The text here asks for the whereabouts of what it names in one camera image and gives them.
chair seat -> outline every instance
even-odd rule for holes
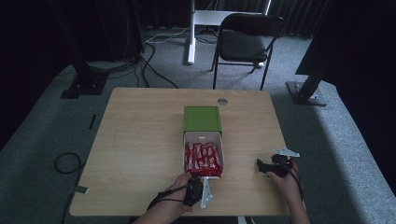
[[[223,31],[220,43],[219,56],[225,61],[262,63],[267,59],[262,36]]]

green box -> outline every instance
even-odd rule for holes
[[[184,132],[220,132],[218,106],[184,106]]]

white table leg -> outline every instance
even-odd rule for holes
[[[191,0],[191,37],[189,47],[189,64],[194,64],[195,58],[195,0]]]

desk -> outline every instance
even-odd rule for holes
[[[227,105],[219,105],[225,98]],[[256,159],[270,162],[285,142],[268,92],[116,88],[70,207],[73,216],[140,216],[183,173],[185,105],[219,105],[224,151],[213,198],[186,216],[287,215],[287,205]]]
[[[270,6],[270,1],[265,1],[263,14],[266,15]],[[193,64],[195,61],[195,25],[221,25],[221,22],[228,15],[235,13],[235,11],[213,11],[213,10],[195,10],[195,0],[191,0],[191,37],[189,47],[188,63]]]

gray carpet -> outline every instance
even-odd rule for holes
[[[195,64],[187,65],[188,43],[178,38],[153,44],[156,53],[150,64],[180,88],[211,89],[213,73],[209,68],[215,46],[197,42]],[[297,162],[306,184],[309,216],[315,223],[396,223],[396,199],[336,88],[320,83],[319,90],[328,103],[325,107],[295,105],[291,100],[285,82],[306,79],[294,73],[309,43],[298,37],[277,40],[264,85],[271,94],[288,148],[302,155]],[[147,59],[152,51],[150,47],[146,50]],[[117,64],[92,63],[102,68]],[[116,87],[145,87],[141,68],[137,65],[113,73],[102,95],[82,95],[77,100],[60,99],[76,75],[72,66],[53,79],[0,152],[0,223],[62,223],[76,174],[56,172],[55,159],[70,151],[87,160],[111,91]],[[249,69],[220,65],[218,89],[258,90],[262,69],[252,75]],[[152,88],[174,88],[150,69],[146,77]],[[93,115],[96,120],[91,126]],[[60,161],[63,169],[77,166],[69,159]],[[65,223],[127,223],[128,219],[67,214]],[[258,224],[289,223],[287,217],[253,219]]]

